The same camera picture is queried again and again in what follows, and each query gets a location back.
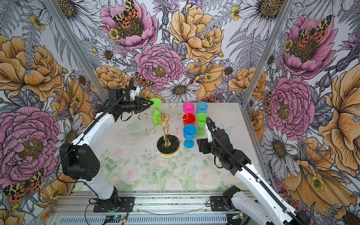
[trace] red cup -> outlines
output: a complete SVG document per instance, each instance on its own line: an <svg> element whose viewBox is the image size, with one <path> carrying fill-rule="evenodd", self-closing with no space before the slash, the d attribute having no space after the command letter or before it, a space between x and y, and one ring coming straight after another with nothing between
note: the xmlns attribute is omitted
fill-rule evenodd
<svg viewBox="0 0 360 225"><path fill-rule="evenodd" d="M188 125L188 124L192 124L195 125L195 116L194 114L188 113L187 115L187 119L183 120L184 126Z"/></svg>

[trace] black round base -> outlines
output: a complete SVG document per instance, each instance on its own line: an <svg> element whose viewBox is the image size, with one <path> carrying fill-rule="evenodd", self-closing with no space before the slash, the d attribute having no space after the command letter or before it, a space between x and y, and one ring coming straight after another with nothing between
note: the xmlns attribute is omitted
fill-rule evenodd
<svg viewBox="0 0 360 225"><path fill-rule="evenodd" d="M172 156L179 150L179 146L180 146L179 139L174 135L168 135L167 138L171 143L171 145L166 146L164 137L160 137L157 142L157 148L162 155Z"/></svg>

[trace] black cable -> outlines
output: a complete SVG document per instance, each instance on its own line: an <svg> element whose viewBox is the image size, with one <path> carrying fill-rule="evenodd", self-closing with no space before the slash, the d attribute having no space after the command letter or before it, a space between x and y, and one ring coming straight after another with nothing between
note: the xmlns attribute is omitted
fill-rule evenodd
<svg viewBox="0 0 360 225"><path fill-rule="evenodd" d="M220 145L220 147L230 156L232 157L242 168L244 168L246 171L248 171L254 178L255 180L259 179L259 177L253 172L251 171L247 166L245 166L238 158L236 158L224 145L223 143L221 143L221 141L219 140L219 138L215 135L214 131L211 128L211 124L213 123L213 121L210 119L210 117L206 118L206 125L213 137L213 139ZM269 193L269 195L276 201L276 203L284 210L287 212L287 214L289 214L289 216L291 216L291 218L293 220L295 220L298 224L300 225L304 225L304 223L298 219L296 217L296 215L294 215L292 212L288 212L286 206L284 206L284 204L272 193L272 191L265 185L265 183L260 179L259 183L262 185L262 187Z"/></svg>

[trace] pink cup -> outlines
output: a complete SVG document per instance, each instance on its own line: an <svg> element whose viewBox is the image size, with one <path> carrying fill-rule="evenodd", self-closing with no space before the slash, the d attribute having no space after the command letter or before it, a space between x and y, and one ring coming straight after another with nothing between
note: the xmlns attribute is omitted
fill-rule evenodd
<svg viewBox="0 0 360 225"><path fill-rule="evenodd" d="M186 102L183 104L184 113L194 114L195 105L191 102Z"/></svg>

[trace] white daisy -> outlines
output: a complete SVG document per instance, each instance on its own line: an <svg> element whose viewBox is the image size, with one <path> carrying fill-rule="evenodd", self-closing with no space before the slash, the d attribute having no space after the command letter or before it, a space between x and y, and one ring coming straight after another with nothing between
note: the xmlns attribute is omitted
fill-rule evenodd
<svg viewBox="0 0 360 225"><path fill-rule="evenodd" d="M359 205L353 206L350 204L346 207L346 214L337 221L338 225L348 225L348 224L359 224L360 221L360 207Z"/></svg>
<svg viewBox="0 0 360 225"><path fill-rule="evenodd" d="M347 11L354 4L354 0L306 0L303 2L303 15L309 15L309 19L318 21L333 15L336 17L342 10Z"/></svg>
<svg viewBox="0 0 360 225"><path fill-rule="evenodd" d="M190 78L183 78L182 80L173 80L169 84L165 84L165 89L159 95L166 102L193 102L198 97L199 83L189 84Z"/></svg>
<svg viewBox="0 0 360 225"><path fill-rule="evenodd" d="M86 87L89 85L90 81L87 78L85 71L78 70L75 74L72 75L74 79L79 83L79 85L86 90Z"/></svg>
<svg viewBox="0 0 360 225"><path fill-rule="evenodd" d="M98 48L98 58L107 63L112 63L115 60L115 50L110 45L101 46Z"/></svg>
<svg viewBox="0 0 360 225"><path fill-rule="evenodd" d="M82 122L82 116L79 116L79 114L76 114L72 123L70 123L70 120L66 118L63 126L64 133L59 133L56 137L58 142L56 143L55 148L59 148L63 144L70 144L87 128L85 122Z"/></svg>
<svg viewBox="0 0 360 225"><path fill-rule="evenodd" d="M247 29L246 36L254 31L254 37L265 40L272 31L284 0L241 0L242 18L240 29Z"/></svg>
<svg viewBox="0 0 360 225"><path fill-rule="evenodd" d="M224 63L222 70L225 73L225 76L233 76L234 73L238 71L238 67L235 63Z"/></svg>
<svg viewBox="0 0 360 225"><path fill-rule="evenodd" d="M95 0L57 0L57 3L69 21L75 36L84 40L89 37L95 37L95 31L99 29L96 22L100 22L98 2ZM28 0L27 4L31 7L32 13L39 17L43 25L50 24L50 29L54 36L59 35L59 29L56 27L54 18L45 7L44 0Z"/></svg>
<svg viewBox="0 0 360 225"><path fill-rule="evenodd" d="M281 130L274 130L266 128L264 136L261 140L261 147L264 149L266 160L270 161L273 172L280 175L281 179L290 177L291 174L297 177L300 173L300 168L292 159L292 155L297 155L297 149L289 144L286 144L288 138Z"/></svg>

